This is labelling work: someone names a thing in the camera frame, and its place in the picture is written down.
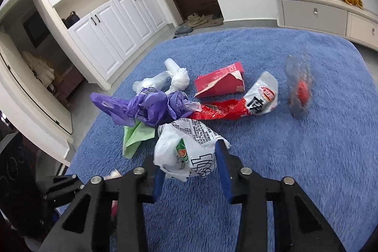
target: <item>fuzzy blue fabric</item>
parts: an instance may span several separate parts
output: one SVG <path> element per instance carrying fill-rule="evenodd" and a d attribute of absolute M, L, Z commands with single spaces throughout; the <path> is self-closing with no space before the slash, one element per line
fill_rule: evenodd
<path fill-rule="evenodd" d="M 313 102 L 309 114 L 295 120 L 286 104 L 284 63 L 289 54 L 309 52 Z M 355 47 L 336 36 L 290 29 L 237 29 L 186 36 L 157 45 L 114 94 L 131 99 L 134 81 L 162 72 L 174 59 L 193 80 L 240 61 L 248 90 L 263 71 L 279 83 L 279 104 L 269 114 L 205 124 L 225 137 L 230 153 L 264 177 L 292 176 L 328 220 L 348 252 L 357 252 L 378 223 L 376 151 L 377 89 Z M 205 102 L 241 98 L 225 95 Z M 83 182 L 94 175 L 122 174 L 154 152 L 156 138 L 143 142 L 133 159 L 122 157 L 123 127 L 101 113 L 80 145 L 67 174 Z M 145 205 L 151 252 L 234 251 L 240 205 L 229 205 L 217 170 L 186 183 L 166 180 L 154 205 Z M 269 211 L 269 250 L 273 251 L 273 216 Z"/>

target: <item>gray floor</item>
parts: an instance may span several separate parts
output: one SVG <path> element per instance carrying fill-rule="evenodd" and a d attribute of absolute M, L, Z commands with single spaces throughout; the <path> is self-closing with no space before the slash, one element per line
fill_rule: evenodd
<path fill-rule="evenodd" d="M 252 20 L 252 21 L 232 21 L 224 25 L 211 28 L 202 28 L 194 30 L 190 35 L 201 34 L 205 32 L 220 31 L 229 28 L 241 27 L 277 27 L 276 20 Z M 99 92 L 106 95 L 112 95 L 120 86 L 121 82 L 129 75 L 135 66 L 148 54 L 157 44 L 170 40 L 174 36 L 176 28 L 169 29 L 167 32 L 156 38 L 156 40 L 137 58 L 133 64 L 116 80 L 111 90 L 103 91 L 99 86 L 85 83 L 74 93 L 69 110 L 72 113 L 73 124 L 73 146 L 77 149 L 86 133 L 97 118 L 100 110 L 93 105 L 89 96 L 92 92 Z M 378 52 L 364 46 L 356 45 L 357 49 L 364 58 L 369 71 L 371 72 L 375 83 L 378 85 Z"/>

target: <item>dark framed picture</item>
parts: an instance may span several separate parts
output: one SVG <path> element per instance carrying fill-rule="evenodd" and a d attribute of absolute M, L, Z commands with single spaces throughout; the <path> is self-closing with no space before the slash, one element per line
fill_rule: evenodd
<path fill-rule="evenodd" d="M 50 31 L 43 22 L 38 11 L 29 17 L 27 21 L 23 23 L 23 26 L 35 48 L 37 48 L 38 45 L 41 44 L 50 34 Z"/>

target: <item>white plastic bag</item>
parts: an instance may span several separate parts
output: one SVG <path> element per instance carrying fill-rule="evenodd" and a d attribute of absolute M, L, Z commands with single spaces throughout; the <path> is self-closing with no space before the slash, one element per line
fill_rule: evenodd
<path fill-rule="evenodd" d="M 171 86 L 165 93 L 169 95 L 171 92 L 177 90 L 184 91 L 189 86 L 190 82 L 188 71 L 185 68 L 180 68 L 171 58 L 168 58 L 164 64 L 168 70 L 169 76 L 172 78 Z"/>
<path fill-rule="evenodd" d="M 142 81 L 135 81 L 132 88 L 136 93 L 139 93 L 143 88 L 149 87 L 154 87 L 161 90 L 169 76 L 169 73 L 167 71 L 164 71 L 162 73 L 159 73 L 155 77 L 145 78 Z"/>
<path fill-rule="evenodd" d="M 200 121 L 179 119 L 158 128 L 159 140 L 155 145 L 154 164 L 166 173 L 166 178 L 186 182 L 188 177 L 210 174 L 217 167 L 215 143 L 223 139 Z"/>

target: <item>silver bolt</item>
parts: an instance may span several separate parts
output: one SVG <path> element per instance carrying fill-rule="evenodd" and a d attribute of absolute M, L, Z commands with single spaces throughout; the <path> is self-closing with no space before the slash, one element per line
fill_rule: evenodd
<path fill-rule="evenodd" d="M 243 167 L 240 169 L 240 172 L 245 175 L 250 175 L 252 173 L 252 169 L 248 167 Z"/>
<path fill-rule="evenodd" d="M 135 175 L 141 175 L 145 172 L 144 168 L 143 167 L 136 167 L 134 170 L 133 170 L 134 174 Z"/>
<path fill-rule="evenodd" d="M 103 180 L 103 179 L 101 178 L 101 176 L 96 175 L 96 176 L 94 176 L 94 177 L 91 178 L 91 183 L 92 183 L 92 184 L 98 184 L 98 183 L 101 182 L 102 180 Z"/>
<path fill-rule="evenodd" d="M 286 176 L 283 179 L 284 179 L 283 182 L 286 185 L 293 185 L 295 183 L 295 180 L 293 178 L 291 178 L 290 176 Z"/>

